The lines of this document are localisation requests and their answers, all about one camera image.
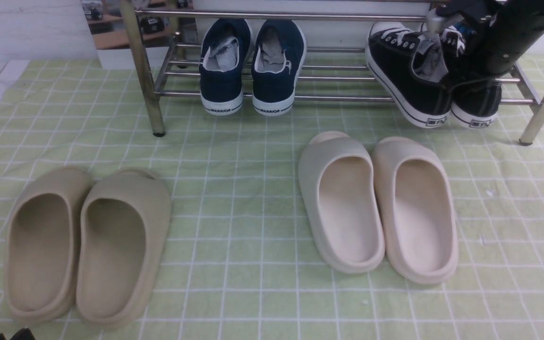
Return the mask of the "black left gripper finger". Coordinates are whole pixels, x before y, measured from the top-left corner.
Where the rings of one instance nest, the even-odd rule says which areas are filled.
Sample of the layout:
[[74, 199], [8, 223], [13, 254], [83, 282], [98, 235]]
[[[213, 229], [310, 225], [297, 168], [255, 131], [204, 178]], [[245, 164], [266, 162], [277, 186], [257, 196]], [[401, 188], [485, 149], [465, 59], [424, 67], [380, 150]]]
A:
[[31, 329], [23, 328], [17, 331], [9, 340], [36, 340]]

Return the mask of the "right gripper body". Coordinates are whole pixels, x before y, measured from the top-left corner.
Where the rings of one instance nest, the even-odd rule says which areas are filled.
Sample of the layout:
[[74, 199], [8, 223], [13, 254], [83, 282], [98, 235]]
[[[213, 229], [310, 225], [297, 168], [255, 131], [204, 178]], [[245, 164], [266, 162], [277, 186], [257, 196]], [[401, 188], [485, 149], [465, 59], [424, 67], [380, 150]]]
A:
[[426, 15], [426, 31], [440, 34], [446, 28], [466, 21], [473, 28], [482, 29], [499, 10], [496, 0], [449, 0], [440, 3]]

